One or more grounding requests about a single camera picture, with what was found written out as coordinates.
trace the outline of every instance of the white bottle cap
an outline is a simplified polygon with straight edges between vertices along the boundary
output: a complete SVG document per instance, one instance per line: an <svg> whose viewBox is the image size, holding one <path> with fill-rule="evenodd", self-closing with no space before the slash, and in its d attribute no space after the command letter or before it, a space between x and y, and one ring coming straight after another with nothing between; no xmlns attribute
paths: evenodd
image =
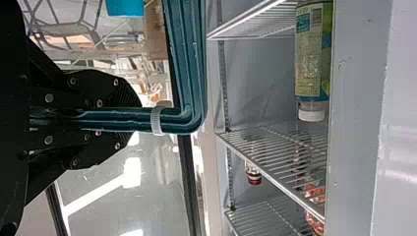
<svg viewBox="0 0 417 236"><path fill-rule="evenodd" d="M325 111L305 111L305 110L298 110L298 118L303 121L309 122L319 122L325 119Z"/></svg>

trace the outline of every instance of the metal rack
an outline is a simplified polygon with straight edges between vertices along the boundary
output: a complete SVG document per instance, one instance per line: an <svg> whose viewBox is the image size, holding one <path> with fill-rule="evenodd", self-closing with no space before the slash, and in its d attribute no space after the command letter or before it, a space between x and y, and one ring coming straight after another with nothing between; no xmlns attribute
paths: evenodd
<svg viewBox="0 0 417 236"><path fill-rule="evenodd" d="M225 213L238 236L310 236L312 228L305 213L291 199L279 197Z"/></svg>
<svg viewBox="0 0 417 236"><path fill-rule="evenodd" d="M320 222L325 222L328 129L305 122L217 136Z"/></svg>
<svg viewBox="0 0 417 236"><path fill-rule="evenodd" d="M292 37L298 0L265 0L208 34L208 40Z"/></svg>

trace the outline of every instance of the white zip tie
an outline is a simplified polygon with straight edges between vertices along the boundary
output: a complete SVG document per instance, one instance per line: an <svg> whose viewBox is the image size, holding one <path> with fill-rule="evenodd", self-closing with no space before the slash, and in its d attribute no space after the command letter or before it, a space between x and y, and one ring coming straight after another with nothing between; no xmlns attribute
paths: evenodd
<svg viewBox="0 0 417 236"><path fill-rule="evenodd" d="M162 132L162 127L160 127L160 112L165 108L165 106L156 106L150 112L150 127L152 132L156 136L164 136Z"/></svg>

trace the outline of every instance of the glass pane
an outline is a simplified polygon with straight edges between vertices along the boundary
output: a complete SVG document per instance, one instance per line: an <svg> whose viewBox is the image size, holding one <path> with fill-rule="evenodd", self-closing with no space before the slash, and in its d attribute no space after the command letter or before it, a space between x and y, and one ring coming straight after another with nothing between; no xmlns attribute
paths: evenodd
<svg viewBox="0 0 417 236"><path fill-rule="evenodd" d="M71 235L189 235L175 141L138 133L130 145L58 179Z"/></svg>
<svg viewBox="0 0 417 236"><path fill-rule="evenodd" d="M28 36L62 70L112 74L143 106L172 105L160 0L144 19L108 17L104 0L18 2ZM190 235L176 136L135 133L100 165L67 171L55 185L72 236Z"/></svg>

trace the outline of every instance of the bottle cap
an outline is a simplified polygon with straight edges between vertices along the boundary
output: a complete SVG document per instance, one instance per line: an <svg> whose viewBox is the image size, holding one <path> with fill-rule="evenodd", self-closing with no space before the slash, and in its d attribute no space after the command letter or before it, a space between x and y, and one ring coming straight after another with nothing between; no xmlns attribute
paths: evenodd
<svg viewBox="0 0 417 236"><path fill-rule="evenodd" d="M309 122L318 122L323 121L325 119L325 111L305 111L305 110L298 110L298 118L303 121Z"/></svg>
<svg viewBox="0 0 417 236"><path fill-rule="evenodd" d="M260 185L261 182L262 182L262 175L261 174L259 174L259 175L249 175L249 174L247 174L247 176L248 176L248 183L250 185Z"/></svg>

